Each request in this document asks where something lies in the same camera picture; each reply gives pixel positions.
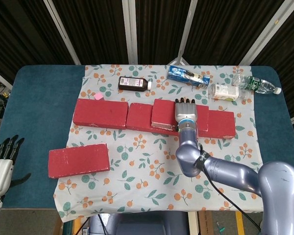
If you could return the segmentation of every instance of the black curtain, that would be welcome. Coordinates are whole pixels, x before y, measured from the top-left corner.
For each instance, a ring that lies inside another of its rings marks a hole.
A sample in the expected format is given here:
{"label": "black curtain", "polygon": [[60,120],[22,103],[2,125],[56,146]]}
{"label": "black curtain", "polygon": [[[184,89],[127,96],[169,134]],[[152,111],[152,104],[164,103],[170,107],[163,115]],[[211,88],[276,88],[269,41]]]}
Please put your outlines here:
{"label": "black curtain", "polygon": [[283,0],[199,0],[183,58],[191,65],[237,65]]}
{"label": "black curtain", "polygon": [[24,65],[73,64],[43,1],[0,0],[0,75],[13,83]]}
{"label": "black curtain", "polygon": [[294,117],[294,12],[252,65],[271,66],[278,72],[290,116]]}
{"label": "black curtain", "polygon": [[139,64],[168,64],[177,57],[190,0],[136,0]]}
{"label": "black curtain", "polygon": [[128,64],[121,0],[53,0],[82,64]]}

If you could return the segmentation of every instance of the bottle cap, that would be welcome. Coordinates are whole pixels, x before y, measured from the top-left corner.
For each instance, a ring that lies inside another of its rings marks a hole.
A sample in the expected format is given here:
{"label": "bottle cap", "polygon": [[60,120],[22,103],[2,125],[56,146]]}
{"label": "bottle cap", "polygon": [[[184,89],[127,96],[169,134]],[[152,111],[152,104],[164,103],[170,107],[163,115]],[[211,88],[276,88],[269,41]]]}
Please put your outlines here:
{"label": "bottle cap", "polygon": [[281,88],[279,88],[279,87],[276,87],[276,88],[274,89],[273,93],[274,93],[274,94],[280,94],[280,93],[281,93],[281,91],[282,91],[282,89],[281,89]]}
{"label": "bottle cap", "polygon": [[151,90],[151,82],[148,82],[147,89]]}

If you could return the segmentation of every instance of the toothpaste box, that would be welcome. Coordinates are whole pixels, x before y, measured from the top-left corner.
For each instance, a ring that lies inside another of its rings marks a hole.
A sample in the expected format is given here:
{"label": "toothpaste box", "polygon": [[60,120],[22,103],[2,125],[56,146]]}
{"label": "toothpaste box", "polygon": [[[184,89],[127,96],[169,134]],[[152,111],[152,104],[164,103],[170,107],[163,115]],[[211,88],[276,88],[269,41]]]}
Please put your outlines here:
{"label": "toothpaste box", "polygon": [[208,75],[201,75],[176,66],[169,67],[167,78],[177,82],[190,83],[192,86],[203,89],[208,87],[210,81],[210,76]]}

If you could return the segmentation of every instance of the table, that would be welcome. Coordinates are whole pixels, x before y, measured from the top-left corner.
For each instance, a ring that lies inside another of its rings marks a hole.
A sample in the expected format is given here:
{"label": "table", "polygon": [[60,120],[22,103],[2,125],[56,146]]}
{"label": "table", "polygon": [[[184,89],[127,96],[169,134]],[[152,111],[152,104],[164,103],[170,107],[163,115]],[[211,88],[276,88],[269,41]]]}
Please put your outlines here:
{"label": "table", "polygon": [[[18,72],[0,128],[0,143],[25,137],[13,179],[31,172],[24,184],[9,190],[4,208],[54,208],[57,181],[48,178],[48,151],[64,148],[84,66],[25,66]],[[252,74],[280,86],[270,67],[251,67]],[[255,121],[263,162],[294,166],[294,131],[284,97],[255,95]]]}
{"label": "table", "polygon": [[[250,66],[184,66],[210,76],[210,83],[230,84],[236,73],[251,75]],[[245,164],[258,171],[262,165],[254,115],[254,96],[246,101],[208,98],[207,89],[167,79],[163,65],[86,65],[79,99],[94,99],[102,92],[106,100],[129,104],[154,104],[155,99],[194,99],[216,112],[232,111],[236,135],[232,140],[199,138],[210,155]],[[119,76],[144,77],[152,82],[150,91],[118,90]],[[71,123],[67,147],[107,144],[110,171],[60,178],[54,192],[56,208],[63,222],[96,212],[232,210],[228,201],[214,191],[201,173],[183,175],[175,152],[178,138],[156,133],[78,126]],[[246,212],[263,211],[262,199],[254,193],[216,183]]]}

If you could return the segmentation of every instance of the brown bottle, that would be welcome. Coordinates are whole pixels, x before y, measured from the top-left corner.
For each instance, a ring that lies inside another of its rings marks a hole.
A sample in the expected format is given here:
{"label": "brown bottle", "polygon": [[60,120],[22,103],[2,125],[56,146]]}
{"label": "brown bottle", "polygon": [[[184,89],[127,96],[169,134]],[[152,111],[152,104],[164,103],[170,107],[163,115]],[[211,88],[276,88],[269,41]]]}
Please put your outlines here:
{"label": "brown bottle", "polygon": [[120,77],[118,87],[120,90],[144,92],[151,89],[151,82],[143,78]]}

